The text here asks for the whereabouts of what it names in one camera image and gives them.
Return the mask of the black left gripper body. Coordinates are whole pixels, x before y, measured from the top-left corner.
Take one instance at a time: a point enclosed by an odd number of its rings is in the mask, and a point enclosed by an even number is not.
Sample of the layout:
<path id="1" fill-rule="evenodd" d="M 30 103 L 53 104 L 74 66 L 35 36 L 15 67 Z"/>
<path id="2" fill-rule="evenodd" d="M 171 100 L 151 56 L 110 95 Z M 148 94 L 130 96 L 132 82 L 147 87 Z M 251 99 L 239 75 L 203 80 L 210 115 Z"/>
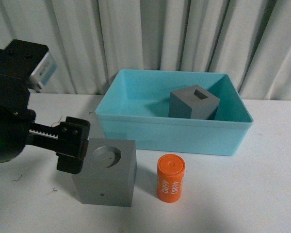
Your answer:
<path id="1" fill-rule="evenodd" d="M 28 109 L 29 77 L 49 51 L 48 46 L 14 39 L 0 49 L 0 163 L 24 149 L 36 114 Z"/>

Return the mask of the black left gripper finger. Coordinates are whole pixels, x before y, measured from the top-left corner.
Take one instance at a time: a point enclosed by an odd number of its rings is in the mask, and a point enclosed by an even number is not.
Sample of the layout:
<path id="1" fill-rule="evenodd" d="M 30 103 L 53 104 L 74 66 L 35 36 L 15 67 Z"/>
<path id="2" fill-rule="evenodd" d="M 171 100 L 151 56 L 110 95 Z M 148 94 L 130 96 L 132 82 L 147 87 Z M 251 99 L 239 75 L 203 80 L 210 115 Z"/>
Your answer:
<path id="1" fill-rule="evenodd" d="M 78 174 L 82 170 L 88 147 L 90 122 L 68 116 L 59 125 L 57 170 Z"/>

